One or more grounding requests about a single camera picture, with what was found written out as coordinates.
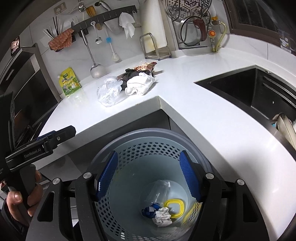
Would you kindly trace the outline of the left hand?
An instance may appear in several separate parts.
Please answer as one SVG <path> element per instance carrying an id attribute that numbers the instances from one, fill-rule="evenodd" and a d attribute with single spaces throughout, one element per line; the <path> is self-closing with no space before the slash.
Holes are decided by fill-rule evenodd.
<path id="1" fill-rule="evenodd" d="M 21 205 L 23 205 L 23 196 L 19 191 L 10 191 L 1 210 L 1 226 L 29 226 L 31 218 L 35 214 L 37 206 L 43 196 L 43 188 L 39 184 L 42 176 L 39 171 L 35 172 L 35 187 L 32 193 L 27 198 L 29 209 L 21 212 Z"/>

